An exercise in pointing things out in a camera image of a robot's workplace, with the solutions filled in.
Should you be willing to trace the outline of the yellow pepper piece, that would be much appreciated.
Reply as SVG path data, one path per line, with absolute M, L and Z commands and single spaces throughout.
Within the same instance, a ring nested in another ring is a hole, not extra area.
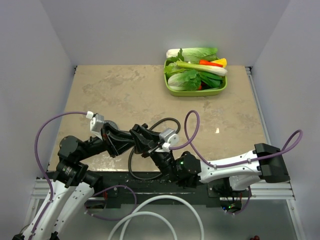
M 212 63 L 221 65 L 223 68 L 225 68 L 228 64 L 226 58 L 220 58 L 220 59 L 214 60 L 214 61 L 212 61 Z

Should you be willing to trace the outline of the napa cabbage in front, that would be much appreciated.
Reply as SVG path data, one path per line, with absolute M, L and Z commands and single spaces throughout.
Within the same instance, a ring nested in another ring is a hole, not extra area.
M 172 75 L 167 84 L 175 91 L 196 91 L 201 85 L 201 78 L 196 70 L 191 69 Z

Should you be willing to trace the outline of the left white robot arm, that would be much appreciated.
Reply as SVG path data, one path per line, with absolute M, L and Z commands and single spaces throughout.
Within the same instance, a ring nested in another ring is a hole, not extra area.
M 63 138 L 59 163 L 48 180 L 48 194 L 29 226 L 13 239 L 57 240 L 85 202 L 104 190 L 103 177 L 81 161 L 102 152 L 114 158 L 134 145 L 131 132 L 118 130 L 109 123 L 86 141 L 72 135 Z

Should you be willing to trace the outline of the grey shower head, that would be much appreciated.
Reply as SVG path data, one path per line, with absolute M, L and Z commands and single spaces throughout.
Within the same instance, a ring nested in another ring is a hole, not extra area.
M 105 120 L 104 123 L 105 123 L 105 124 L 109 124 L 110 126 L 112 126 L 112 127 L 115 128 L 115 129 L 118 129 L 118 125 L 117 125 L 114 121 Z

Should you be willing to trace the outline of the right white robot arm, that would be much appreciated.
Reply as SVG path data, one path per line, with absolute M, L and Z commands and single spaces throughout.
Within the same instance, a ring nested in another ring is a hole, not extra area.
M 182 187 L 194 188 L 227 178 L 222 189 L 227 196 L 233 197 L 260 180 L 267 183 L 290 180 L 280 149 L 265 143 L 255 144 L 254 150 L 241 155 L 209 162 L 188 151 L 175 158 L 173 150 L 179 137 L 171 128 L 154 132 L 135 125 L 129 132 L 135 152 L 144 158 L 150 157 L 163 176 Z

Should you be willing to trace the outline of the orange carrot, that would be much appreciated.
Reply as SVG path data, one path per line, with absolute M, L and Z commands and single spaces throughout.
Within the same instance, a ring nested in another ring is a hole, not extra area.
M 200 64 L 200 65 L 205 65 L 205 66 L 220 67 L 220 68 L 223 68 L 223 67 L 224 67 L 223 64 L 219 64 L 219 63 L 216 63 L 216 62 L 207 61 L 207 60 L 204 60 L 204 59 L 201 59 L 201 60 L 199 61 L 199 64 Z

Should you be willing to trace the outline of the green celery stalk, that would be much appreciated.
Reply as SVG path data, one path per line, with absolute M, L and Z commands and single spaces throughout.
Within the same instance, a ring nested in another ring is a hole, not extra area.
M 208 72 L 212 74 L 216 74 L 220 77 L 224 77 L 227 74 L 227 70 L 223 67 L 219 66 L 211 66 L 211 65 L 202 65 L 202 64 L 193 64 L 193 63 L 188 63 L 184 61 L 177 61 L 176 65 L 181 68 L 186 68 L 186 69 L 194 69 L 197 71 L 203 71 L 203 72 Z

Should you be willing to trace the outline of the green vegetable tray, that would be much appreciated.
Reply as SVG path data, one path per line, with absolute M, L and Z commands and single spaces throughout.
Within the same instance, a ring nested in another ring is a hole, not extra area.
M 168 79 L 178 73 L 183 73 L 188 70 L 194 70 L 189 68 L 178 67 L 174 62 L 166 60 L 164 62 L 163 74 L 164 74 L 164 83 L 171 95 L 176 97 L 207 97 L 215 96 L 221 93 L 228 85 L 228 80 L 226 76 L 221 76 L 223 78 L 222 84 L 219 88 L 210 88 L 201 80 L 201 85 L 198 90 L 194 91 L 176 91 L 171 89 L 168 86 Z

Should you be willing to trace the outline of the dark green leafy vegetable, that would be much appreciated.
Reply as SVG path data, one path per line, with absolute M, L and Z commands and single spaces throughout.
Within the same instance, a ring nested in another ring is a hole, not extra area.
M 223 82 L 223 78 L 221 76 L 210 72 L 199 71 L 198 75 L 201 81 L 211 89 L 219 88 Z

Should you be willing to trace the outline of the napa cabbage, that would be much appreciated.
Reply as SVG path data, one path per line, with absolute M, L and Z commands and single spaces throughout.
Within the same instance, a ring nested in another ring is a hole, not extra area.
M 172 62 L 184 61 L 197 64 L 200 60 L 206 60 L 209 62 L 217 60 L 217 52 L 218 49 L 215 47 L 169 49 L 166 52 L 166 59 Z
M 201 78 L 196 70 L 191 69 L 172 75 L 167 84 L 175 91 L 196 91 L 201 85 Z

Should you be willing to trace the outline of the black mounting base plate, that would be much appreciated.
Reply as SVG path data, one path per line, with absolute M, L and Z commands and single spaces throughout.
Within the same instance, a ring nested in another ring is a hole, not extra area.
M 172 195 L 192 205 L 238 210 L 242 206 L 241 201 L 250 196 L 248 190 L 231 190 L 226 178 L 198 185 L 196 188 L 183 188 L 167 182 L 163 177 L 152 180 L 135 179 L 127 171 L 87 173 L 89 182 L 94 183 L 94 198 L 104 201 L 106 207 L 110 209 L 133 204 L 135 202 L 133 194 L 135 194 L 138 204 L 155 196 Z

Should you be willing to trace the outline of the napa cabbage at back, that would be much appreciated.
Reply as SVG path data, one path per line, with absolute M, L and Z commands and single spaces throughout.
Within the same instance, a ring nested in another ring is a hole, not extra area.
M 218 49 L 215 47 L 169 49 L 166 52 L 166 59 L 172 62 L 184 61 L 197 64 L 200 60 L 206 60 L 209 62 L 217 60 L 217 52 Z

